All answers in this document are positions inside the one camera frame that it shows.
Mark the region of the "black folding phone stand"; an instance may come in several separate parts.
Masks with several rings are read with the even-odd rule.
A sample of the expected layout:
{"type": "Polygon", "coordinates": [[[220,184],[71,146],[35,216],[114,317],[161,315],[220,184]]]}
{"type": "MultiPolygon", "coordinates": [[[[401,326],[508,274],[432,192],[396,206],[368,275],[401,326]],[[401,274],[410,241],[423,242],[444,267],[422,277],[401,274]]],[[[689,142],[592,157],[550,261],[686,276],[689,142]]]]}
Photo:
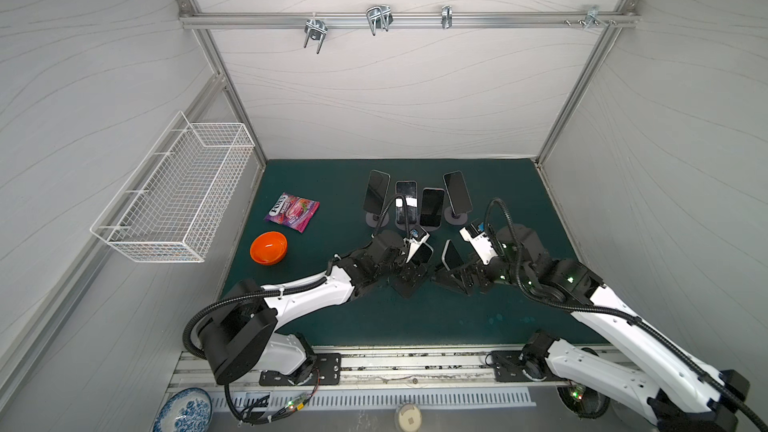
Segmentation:
{"type": "Polygon", "coordinates": [[[408,263],[391,278],[390,285],[401,297],[409,299],[427,280],[428,273],[427,265],[408,263]]]}

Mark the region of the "black phone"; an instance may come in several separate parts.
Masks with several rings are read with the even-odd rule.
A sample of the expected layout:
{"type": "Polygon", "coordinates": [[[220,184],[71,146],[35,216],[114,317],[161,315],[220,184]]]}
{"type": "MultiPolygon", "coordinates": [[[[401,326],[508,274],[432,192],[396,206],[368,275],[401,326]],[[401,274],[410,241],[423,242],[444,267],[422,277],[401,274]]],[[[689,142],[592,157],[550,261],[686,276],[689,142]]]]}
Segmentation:
{"type": "Polygon", "coordinates": [[[427,265],[430,262],[433,253],[434,253],[434,250],[430,244],[422,243],[411,254],[409,263],[414,264],[416,266],[427,265]]]}

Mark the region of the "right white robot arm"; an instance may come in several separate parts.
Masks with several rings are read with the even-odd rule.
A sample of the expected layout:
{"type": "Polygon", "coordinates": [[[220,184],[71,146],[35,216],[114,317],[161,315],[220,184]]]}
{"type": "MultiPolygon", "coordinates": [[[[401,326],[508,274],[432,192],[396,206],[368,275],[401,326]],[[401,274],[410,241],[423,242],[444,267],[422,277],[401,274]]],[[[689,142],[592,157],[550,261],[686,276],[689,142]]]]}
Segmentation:
{"type": "Polygon", "coordinates": [[[718,370],[682,349],[635,313],[604,280],[576,259],[555,259],[535,231],[513,223],[506,204],[494,198],[486,210],[505,219],[466,224],[462,239],[473,249],[470,261],[445,266],[438,281],[465,293],[492,285],[514,285],[527,299],[576,319],[625,357],[625,367],[539,330],[513,364],[534,382],[564,380],[573,399],[592,390],[643,416],[659,431],[734,431],[739,414],[758,430],[766,422],[746,403],[750,382],[739,372],[718,370]]]}

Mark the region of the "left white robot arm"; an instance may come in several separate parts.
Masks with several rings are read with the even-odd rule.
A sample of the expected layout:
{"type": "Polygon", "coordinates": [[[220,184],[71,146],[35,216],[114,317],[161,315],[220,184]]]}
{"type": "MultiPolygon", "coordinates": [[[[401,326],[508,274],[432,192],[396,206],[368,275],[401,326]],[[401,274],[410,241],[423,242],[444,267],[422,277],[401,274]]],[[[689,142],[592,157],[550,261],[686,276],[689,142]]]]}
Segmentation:
{"type": "Polygon", "coordinates": [[[219,385],[252,370],[278,373],[300,384],[313,373],[318,355],[303,336],[278,330],[318,310],[357,300],[405,272],[428,239],[419,224],[406,223],[404,235],[377,224],[364,247],[334,256],[323,272],[275,285],[243,280],[189,319],[182,344],[208,362],[219,385]]]}

